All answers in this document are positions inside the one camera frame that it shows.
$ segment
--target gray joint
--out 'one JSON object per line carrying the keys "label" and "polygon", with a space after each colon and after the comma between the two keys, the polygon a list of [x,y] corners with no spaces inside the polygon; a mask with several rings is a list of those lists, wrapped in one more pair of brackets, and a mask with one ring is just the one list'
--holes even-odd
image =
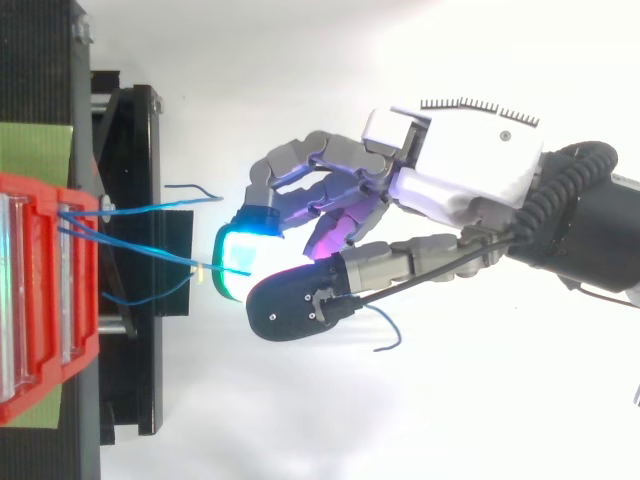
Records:
{"label": "gray joint", "polygon": [[[378,150],[384,147],[379,144],[373,146]],[[331,137],[318,163],[351,175],[359,175],[372,190],[388,186],[393,173],[393,160],[385,158],[382,153],[371,153],[364,144],[340,135]]]}
{"label": "gray joint", "polygon": [[342,252],[351,293],[380,290],[411,277],[411,262],[385,242],[373,242]]}

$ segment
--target red storage drawer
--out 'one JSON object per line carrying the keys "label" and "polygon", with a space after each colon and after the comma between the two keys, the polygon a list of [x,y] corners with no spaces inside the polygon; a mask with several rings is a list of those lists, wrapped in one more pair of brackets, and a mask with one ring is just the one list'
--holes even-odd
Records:
{"label": "red storage drawer", "polygon": [[[95,210],[81,192],[0,175],[0,425],[44,398],[98,353],[97,247],[58,232],[60,204]],[[97,219],[83,220],[95,229]],[[71,355],[61,356],[61,240],[72,245]]]}

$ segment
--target white background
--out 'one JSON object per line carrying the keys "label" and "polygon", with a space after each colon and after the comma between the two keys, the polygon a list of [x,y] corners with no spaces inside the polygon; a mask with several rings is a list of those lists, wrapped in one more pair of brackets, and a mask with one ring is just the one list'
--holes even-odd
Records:
{"label": "white background", "polygon": [[[315,129],[358,138],[368,113],[390,103],[479,95],[541,116],[546,149],[611,143],[618,172],[640,178],[634,2],[83,6],[96,24],[93,67],[121,69],[125,84],[152,84],[165,99],[162,180],[226,199],[196,209],[198,259],[240,206],[254,161]],[[441,230],[394,211],[371,238]],[[193,283],[191,316],[165,321],[164,426],[150,438],[118,429],[103,478],[640,477],[636,312],[510,260],[380,305],[405,337],[395,351],[371,352],[393,332],[370,313],[272,344],[210,281]]]}

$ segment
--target black cable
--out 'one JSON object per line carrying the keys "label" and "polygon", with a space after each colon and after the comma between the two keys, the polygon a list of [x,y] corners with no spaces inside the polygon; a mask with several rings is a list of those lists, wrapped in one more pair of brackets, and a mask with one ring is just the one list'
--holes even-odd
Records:
{"label": "black cable", "polygon": [[389,345],[388,347],[376,348],[374,352],[384,352],[386,350],[392,350],[396,348],[398,345],[400,345],[402,343],[402,334],[400,333],[400,329],[398,328],[398,326],[393,322],[393,320],[391,320],[391,317],[387,315],[387,313],[384,310],[378,307],[374,307],[373,305],[364,305],[364,307],[370,310],[373,310],[374,312],[378,312],[387,322],[389,322],[389,325],[393,327],[393,329],[396,332],[396,335],[398,336],[398,339],[393,345]]}
{"label": "black cable", "polygon": [[569,202],[597,182],[611,175],[618,164],[618,153],[602,142],[583,142],[560,150],[564,155],[576,158],[551,181],[536,190],[515,214],[509,229],[518,243],[531,243],[540,228]]}
{"label": "black cable", "polygon": [[423,273],[422,275],[418,275],[417,277],[412,278],[411,280],[407,280],[406,282],[399,283],[398,285],[394,285],[393,287],[385,288],[384,290],[380,290],[379,292],[372,293],[371,295],[367,295],[365,297],[360,298],[360,303],[363,306],[366,306],[369,303],[377,302],[378,300],[382,300],[383,298],[388,297],[389,295],[394,295],[396,293],[402,292],[408,288],[415,287],[423,282],[428,282],[429,280],[433,280],[434,278],[439,277],[440,275],[444,275],[445,273],[450,272],[466,263],[475,260],[478,257],[483,255],[487,255],[488,253],[494,252],[496,250],[500,250],[502,248],[507,248],[509,246],[514,245],[513,239],[505,239],[500,240],[498,242],[492,243],[490,245],[486,245],[477,249],[475,252],[468,253],[452,262],[447,263],[441,267],[438,267],[430,272]]}
{"label": "black cable", "polygon": [[165,185],[164,188],[197,188],[198,190],[200,190],[202,193],[204,193],[209,198],[221,198],[221,197],[218,197],[216,195],[210,194],[204,188],[202,188],[200,185],[196,185],[195,183],[185,183],[184,185]]}
{"label": "black cable", "polygon": [[604,295],[599,295],[597,293],[590,292],[589,290],[585,290],[582,287],[578,287],[576,288],[576,290],[590,297],[597,298],[598,300],[604,300],[605,302],[617,303],[618,305],[623,305],[625,307],[640,308],[631,302],[625,302],[624,300],[618,300],[617,298],[611,298],[611,297],[606,297]]}

